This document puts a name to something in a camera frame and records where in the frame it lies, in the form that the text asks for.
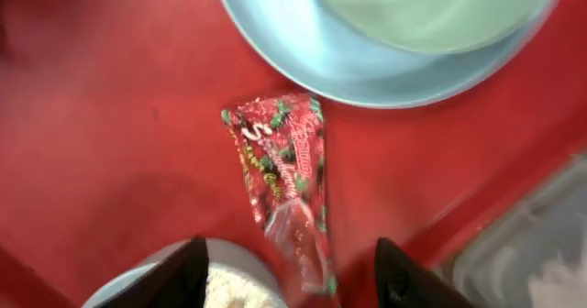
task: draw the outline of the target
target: light blue plate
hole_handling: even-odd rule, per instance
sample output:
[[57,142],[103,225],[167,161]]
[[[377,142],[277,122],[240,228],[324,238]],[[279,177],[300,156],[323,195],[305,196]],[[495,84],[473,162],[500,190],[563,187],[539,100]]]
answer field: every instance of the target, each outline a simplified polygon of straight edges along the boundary
[[531,38],[531,24],[475,51],[426,55],[367,38],[319,0],[222,0],[250,45],[283,75],[316,94],[370,108],[428,105],[470,89]]

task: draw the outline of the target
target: container lid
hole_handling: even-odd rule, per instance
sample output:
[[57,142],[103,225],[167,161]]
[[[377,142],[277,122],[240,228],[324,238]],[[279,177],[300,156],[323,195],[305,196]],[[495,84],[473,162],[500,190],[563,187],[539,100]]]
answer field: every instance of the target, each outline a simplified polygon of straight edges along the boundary
[[586,229],[587,161],[581,159],[456,259],[455,286],[481,307],[582,306],[587,302]]

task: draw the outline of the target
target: light green bowl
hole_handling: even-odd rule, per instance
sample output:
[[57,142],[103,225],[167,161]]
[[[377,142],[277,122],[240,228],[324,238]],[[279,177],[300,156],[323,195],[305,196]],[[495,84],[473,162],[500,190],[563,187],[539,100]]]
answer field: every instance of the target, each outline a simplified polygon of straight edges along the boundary
[[323,0],[371,38],[441,54],[486,47],[534,19],[548,0]]

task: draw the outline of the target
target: red table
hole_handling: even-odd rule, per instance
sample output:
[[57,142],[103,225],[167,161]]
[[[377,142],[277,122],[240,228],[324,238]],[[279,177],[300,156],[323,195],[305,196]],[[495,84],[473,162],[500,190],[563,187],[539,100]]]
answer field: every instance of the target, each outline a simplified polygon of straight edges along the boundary
[[[300,302],[294,269],[253,224],[219,114],[299,88],[218,0],[6,0],[4,12],[3,250],[79,305],[171,242],[222,237],[266,259]],[[562,0],[509,65],[444,103],[324,101],[345,306],[374,306],[377,237],[438,263],[587,144],[586,17],[587,0]]]

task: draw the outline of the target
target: strawberry candy wrapper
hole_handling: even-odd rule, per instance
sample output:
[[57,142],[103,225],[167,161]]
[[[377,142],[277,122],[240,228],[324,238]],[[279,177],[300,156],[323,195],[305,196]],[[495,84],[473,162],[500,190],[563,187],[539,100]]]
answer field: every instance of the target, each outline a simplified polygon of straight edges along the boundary
[[255,222],[298,265],[305,292],[336,301],[319,102],[304,93],[257,98],[224,110],[222,118],[237,144]]

